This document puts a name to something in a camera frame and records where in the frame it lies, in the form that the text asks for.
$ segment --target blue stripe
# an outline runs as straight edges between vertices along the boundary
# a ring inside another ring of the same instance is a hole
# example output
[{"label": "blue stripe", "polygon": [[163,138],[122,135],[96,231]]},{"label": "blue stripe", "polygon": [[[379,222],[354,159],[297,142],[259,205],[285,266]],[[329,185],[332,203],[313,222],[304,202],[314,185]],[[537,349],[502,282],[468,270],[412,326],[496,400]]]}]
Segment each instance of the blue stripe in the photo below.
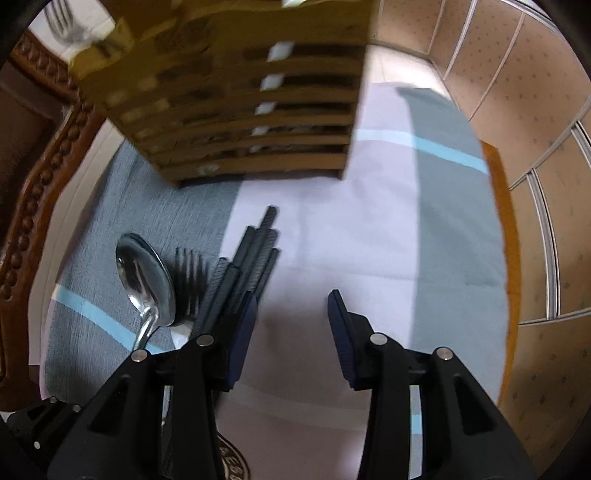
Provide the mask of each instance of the blue stripe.
[{"label": "blue stripe", "polygon": [[[117,322],[113,317],[103,312],[100,308],[61,285],[56,285],[52,298],[56,302],[61,303],[89,319],[97,327],[113,337],[116,342],[131,351],[131,347],[135,340],[135,334]],[[164,350],[151,343],[146,346],[146,350],[154,355],[164,352]]]},{"label": "blue stripe", "polygon": [[418,414],[410,415],[410,432],[413,435],[420,435],[423,433],[423,417]]},{"label": "blue stripe", "polygon": [[389,142],[396,145],[411,147],[415,150],[442,158],[443,160],[474,168],[487,175],[489,174],[488,166],[481,158],[432,142],[426,138],[416,137],[408,132],[400,132],[397,130],[366,130],[360,128],[354,132],[353,138],[359,141],[377,140],[380,142]]}]

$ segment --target wooden rack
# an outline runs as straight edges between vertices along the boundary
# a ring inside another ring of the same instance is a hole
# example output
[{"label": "wooden rack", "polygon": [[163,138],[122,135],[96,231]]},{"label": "wooden rack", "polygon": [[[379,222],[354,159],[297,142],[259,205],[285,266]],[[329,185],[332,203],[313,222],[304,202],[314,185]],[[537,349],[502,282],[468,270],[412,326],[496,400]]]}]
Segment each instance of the wooden rack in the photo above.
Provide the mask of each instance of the wooden rack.
[{"label": "wooden rack", "polygon": [[341,175],[372,0],[181,7],[156,9],[160,23],[138,21],[139,8],[118,11],[107,43],[70,66],[83,94],[173,183],[260,171]]}]

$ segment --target wall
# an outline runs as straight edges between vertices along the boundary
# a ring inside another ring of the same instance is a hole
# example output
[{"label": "wall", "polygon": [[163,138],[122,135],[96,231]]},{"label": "wall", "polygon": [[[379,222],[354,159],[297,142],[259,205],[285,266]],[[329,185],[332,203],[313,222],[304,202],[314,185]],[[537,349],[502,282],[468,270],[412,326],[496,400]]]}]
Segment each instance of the wall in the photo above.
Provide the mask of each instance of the wall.
[{"label": "wall", "polygon": [[[438,8],[435,23],[416,20]],[[542,472],[591,403],[591,82],[551,21],[513,0],[384,0],[378,38],[427,53],[478,137],[501,153],[522,257],[501,410]]]}]

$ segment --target carved wooden chair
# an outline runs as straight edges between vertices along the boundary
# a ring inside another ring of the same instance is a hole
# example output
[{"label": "carved wooden chair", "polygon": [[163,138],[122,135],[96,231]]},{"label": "carved wooden chair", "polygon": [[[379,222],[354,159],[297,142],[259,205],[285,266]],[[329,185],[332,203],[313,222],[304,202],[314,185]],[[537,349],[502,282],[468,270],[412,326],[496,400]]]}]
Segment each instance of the carved wooden chair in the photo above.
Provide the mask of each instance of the carved wooden chair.
[{"label": "carved wooden chair", "polygon": [[40,396],[28,364],[31,286],[56,201],[103,122],[80,98],[65,62],[26,31],[0,70],[2,411]]}]

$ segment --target circular logo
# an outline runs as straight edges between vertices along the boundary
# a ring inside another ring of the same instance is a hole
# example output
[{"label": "circular logo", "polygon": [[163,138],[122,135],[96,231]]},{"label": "circular logo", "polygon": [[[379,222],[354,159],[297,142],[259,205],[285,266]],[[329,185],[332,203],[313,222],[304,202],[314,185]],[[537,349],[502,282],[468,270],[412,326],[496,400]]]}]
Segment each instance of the circular logo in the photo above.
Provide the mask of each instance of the circular logo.
[{"label": "circular logo", "polygon": [[217,434],[220,442],[220,454],[226,480],[250,480],[251,473],[246,460],[234,445],[228,442],[220,433]]}]

